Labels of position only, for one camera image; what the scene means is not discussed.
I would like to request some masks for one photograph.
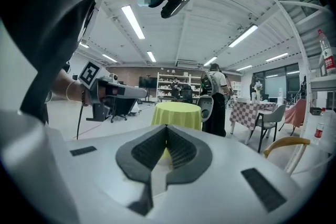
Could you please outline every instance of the backpack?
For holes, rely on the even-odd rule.
[[[219,92],[219,86],[213,74],[203,72],[201,76],[201,95],[213,96]]]

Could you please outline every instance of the white chair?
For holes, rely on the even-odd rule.
[[[263,140],[264,136],[266,135],[266,132],[268,130],[272,129],[272,128],[275,128],[274,129],[273,142],[275,141],[275,138],[276,138],[276,135],[277,135],[278,122],[280,122],[282,120],[285,109],[286,109],[286,106],[283,104],[283,105],[279,106],[277,109],[275,109],[270,114],[263,114],[263,113],[258,114],[255,127],[254,127],[254,129],[253,129],[253,131],[251,132],[251,135],[250,135],[250,138],[251,138],[256,126],[261,127],[258,153],[260,152],[261,143],[262,143],[262,140]]]

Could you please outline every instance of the pink chair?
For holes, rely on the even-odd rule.
[[[290,136],[293,135],[295,128],[299,128],[305,120],[304,113],[306,112],[306,100],[299,99],[294,106],[285,111],[285,122],[279,129],[281,131],[285,123],[293,125],[293,131]]]

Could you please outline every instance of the fluorescent light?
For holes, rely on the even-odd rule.
[[[147,51],[149,58],[151,58],[152,62],[156,62],[156,59],[154,58],[154,55],[151,51]]]
[[[85,44],[83,44],[82,42],[80,42],[79,45],[83,46],[84,48],[89,48],[88,45],[85,45]]]
[[[217,59],[217,57],[213,57],[211,60],[209,60],[208,62],[206,62],[205,64],[204,64],[204,66],[208,66],[208,65],[210,65],[214,60],[216,60]]]
[[[282,55],[278,55],[278,56],[275,56],[275,57],[273,57],[273,58],[267,59],[267,60],[266,60],[266,62],[269,62],[269,61],[272,61],[272,60],[278,59],[278,58],[280,58],[280,57],[282,57],[282,56],[286,56],[286,55],[288,55],[288,53],[287,53],[287,52],[286,52],[286,53],[284,53],[284,54],[282,54]]]
[[[296,74],[296,73],[300,73],[300,71],[288,72],[287,75],[290,75],[290,74]]]
[[[245,30],[238,38],[236,38],[231,44],[229,45],[230,48],[235,47],[239,42],[241,42],[243,39],[248,37],[250,34],[252,34],[255,30],[258,29],[258,26],[251,25],[248,29]]]
[[[130,22],[131,26],[133,27],[135,33],[138,35],[139,39],[145,39],[145,36],[143,35],[141,28],[138,24],[138,21],[135,18],[135,15],[131,9],[131,6],[126,6],[121,8],[122,11],[125,13],[128,21]]]
[[[241,70],[244,70],[244,69],[246,69],[246,68],[250,68],[250,67],[252,67],[252,66],[242,67],[242,68],[237,69],[236,71],[241,71]]]
[[[104,57],[106,57],[107,59],[110,59],[113,62],[117,62],[116,60],[112,59],[111,57],[107,56],[106,54],[102,54]]]

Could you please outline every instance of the yellow tablecloth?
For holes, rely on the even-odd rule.
[[[155,106],[152,125],[171,124],[201,130],[201,108],[194,104],[165,102]],[[162,158],[170,158],[166,149]]]

